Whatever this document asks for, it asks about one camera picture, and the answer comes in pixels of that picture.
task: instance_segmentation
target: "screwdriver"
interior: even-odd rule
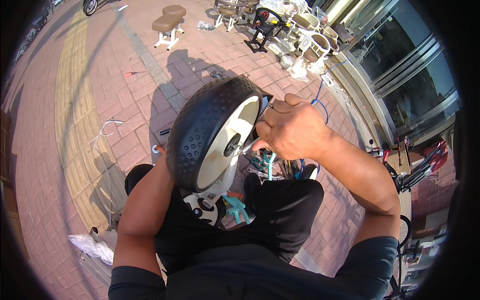
[[[138,73],[145,73],[146,71],[140,71],[140,72],[128,72],[128,73],[125,73],[123,77],[127,78],[127,77],[130,77],[132,75],[135,75],[135,74],[138,74]]]

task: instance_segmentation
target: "white wheel rim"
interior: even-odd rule
[[[87,13],[92,13],[96,9],[97,1],[92,0],[87,5]]]
[[[318,168],[315,168],[315,169],[313,170],[313,172],[310,174],[309,179],[316,180],[316,179],[317,179],[317,175],[318,175]]]
[[[243,146],[252,131],[259,107],[259,97],[252,96],[240,104],[223,124],[210,148],[208,148],[200,167],[197,179],[197,186],[200,189],[204,189],[214,183],[230,164],[237,163],[237,160],[233,158],[239,155],[241,146]],[[223,152],[229,141],[237,133],[240,134],[239,147],[228,157],[225,157]]]

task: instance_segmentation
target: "finger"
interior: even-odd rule
[[[269,108],[265,111],[265,121],[270,125],[270,127],[274,127],[276,124],[280,122],[282,114],[276,111],[275,109]]]
[[[258,140],[255,144],[253,144],[252,151],[257,151],[258,149],[262,148],[270,149],[271,147],[267,142],[263,140]]]
[[[258,140],[255,144],[252,146],[252,151],[256,151],[260,148],[268,148],[269,145],[266,142],[268,140],[268,137],[270,136],[270,132],[272,130],[272,127],[267,124],[267,122],[262,121],[257,123],[257,134],[260,137],[260,140]]]
[[[298,103],[308,102],[308,101],[303,99],[302,97],[288,93],[285,95],[285,102],[287,102],[290,105],[297,105]]]
[[[292,105],[288,104],[285,101],[275,100],[273,102],[273,109],[279,113],[288,113],[291,111]]]
[[[257,123],[257,126],[255,128],[257,130],[257,134],[260,137],[260,139],[267,141],[272,131],[272,127],[268,125],[267,122],[261,121]]]

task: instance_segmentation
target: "cardboard box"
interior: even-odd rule
[[[398,150],[395,149],[388,154],[387,163],[400,175],[407,175],[411,173],[410,158],[408,157],[408,150],[405,148],[405,142],[400,142],[400,159],[402,165],[398,164]]]

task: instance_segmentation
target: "black tire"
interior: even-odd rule
[[[95,11],[96,8],[98,7],[98,1],[97,0],[87,0],[84,3],[84,14],[89,17],[91,16]]]
[[[203,192],[213,185],[214,182],[206,188],[198,187],[203,160],[223,124],[251,96],[259,98],[256,123],[262,109],[262,94],[243,76],[217,78],[205,84],[183,106],[173,123],[165,152],[168,170],[179,187]]]
[[[410,220],[404,216],[404,215],[400,215],[400,220],[401,222],[405,222],[406,225],[407,225],[407,228],[408,228],[408,231],[407,231],[407,235],[406,236],[402,236],[402,240],[398,240],[398,247],[401,248],[403,245],[405,245],[405,243],[407,242],[407,240],[410,238],[410,235],[412,234],[412,223],[410,222]]]
[[[318,166],[316,164],[308,164],[300,173],[299,179],[310,179],[310,176],[314,172],[317,172],[318,175]]]

